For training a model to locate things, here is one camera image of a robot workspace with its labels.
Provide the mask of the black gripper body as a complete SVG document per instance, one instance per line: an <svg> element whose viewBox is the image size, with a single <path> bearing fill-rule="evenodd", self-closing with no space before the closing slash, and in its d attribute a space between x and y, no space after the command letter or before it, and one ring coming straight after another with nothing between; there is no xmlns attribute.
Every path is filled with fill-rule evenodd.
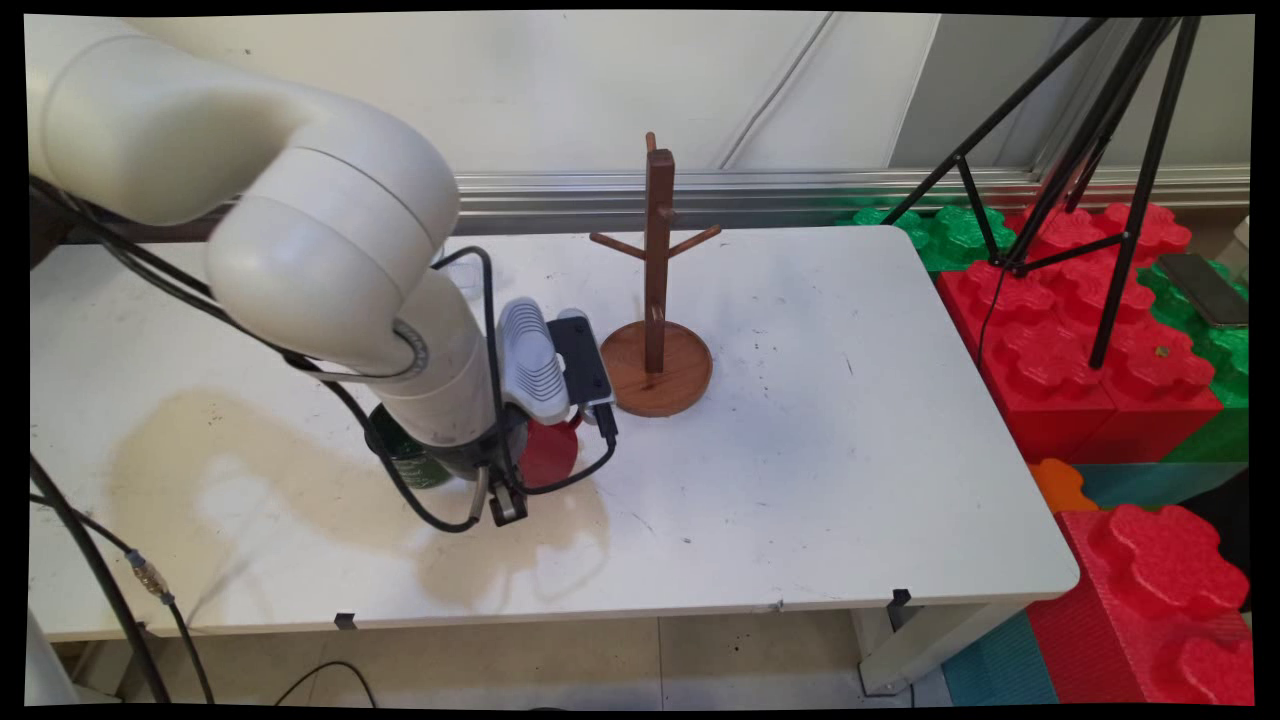
<svg viewBox="0 0 1280 720"><path fill-rule="evenodd" d="M515 464L529 446L530 416L515 405L506 405L503 428L509 460ZM440 465L456 478L475 482L481 465L498 468L503 462L498 425L493 425L475 441L449 448L440 448Z"/></svg>

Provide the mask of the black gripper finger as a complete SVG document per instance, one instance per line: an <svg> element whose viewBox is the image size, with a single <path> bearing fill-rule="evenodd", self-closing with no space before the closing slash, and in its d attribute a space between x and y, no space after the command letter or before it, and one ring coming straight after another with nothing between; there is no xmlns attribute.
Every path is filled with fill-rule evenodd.
<svg viewBox="0 0 1280 720"><path fill-rule="evenodd" d="M492 484L488 500L489 512L495 527L508 527L529 516L527 500L518 489L513 489L506 478Z"/></svg>

